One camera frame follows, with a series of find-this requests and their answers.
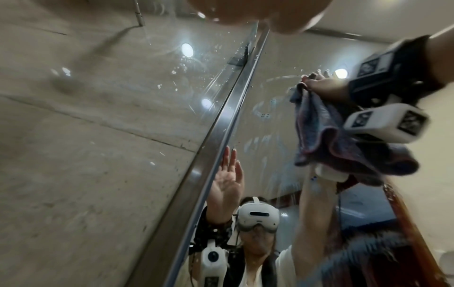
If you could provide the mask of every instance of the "glass panel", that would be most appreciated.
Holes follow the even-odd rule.
[[[219,273],[226,274],[224,282],[235,282],[231,286],[245,286],[240,285],[244,281],[252,286],[255,280],[261,280],[262,286],[273,286],[274,280],[277,286],[297,282],[298,286],[430,286],[419,252],[423,247],[413,240],[417,231],[405,227],[404,208],[393,191],[357,184],[354,178],[343,184],[328,181],[316,176],[312,163],[295,166],[298,137],[295,105],[289,99],[302,75],[329,69],[347,77],[354,65],[385,47],[312,33],[269,35],[229,142],[244,171],[244,184],[237,180],[245,188],[241,197],[250,198],[237,211],[235,231],[222,246],[230,250],[227,273]],[[238,170],[236,166],[230,176],[241,177]],[[229,215],[222,200],[241,194],[231,179],[221,180],[222,173],[213,185],[224,192],[219,196],[211,189],[208,205],[214,207],[206,219],[225,221]],[[218,199],[211,198],[216,194]],[[248,205],[251,197],[268,204]],[[254,217],[251,212],[266,216]],[[206,255],[188,258],[176,286],[191,286],[189,270],[199,280],[209,274],[207,270],[216,277],[213,267],[201,263],[209,259]]]
[[[183,4],[0,4],[0,281],[118,286],[237,78],[254,25]]]

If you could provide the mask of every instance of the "woman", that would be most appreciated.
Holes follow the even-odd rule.
[[[279,255],[274,253],[276,234],[257,224],[252,230],[238,231],[241,240],[239,247],[230,252],[229,268],[224,280],[225,287],[292,287],[297,280],[309,276],[321,262],[332,210],[336,203],[336,184],[318,180],[321,186],[317,192],[310,190],[309,182],[314,172],[310,168],[306,173],[305,183],[299,202],[299,225],[293,244]],[[243,200],[244,173],[236,159],[236,150],[226,147],[224,156],[211,186],[196,231],[195,241],[205,234],[203,228],[216,231],[221,238],[218,246],[226,249],[231,236],[229,228],[232,216],[239,206],[252,201],[251,197]],[[199,279],[200,251],[190,256],[190,273]]]

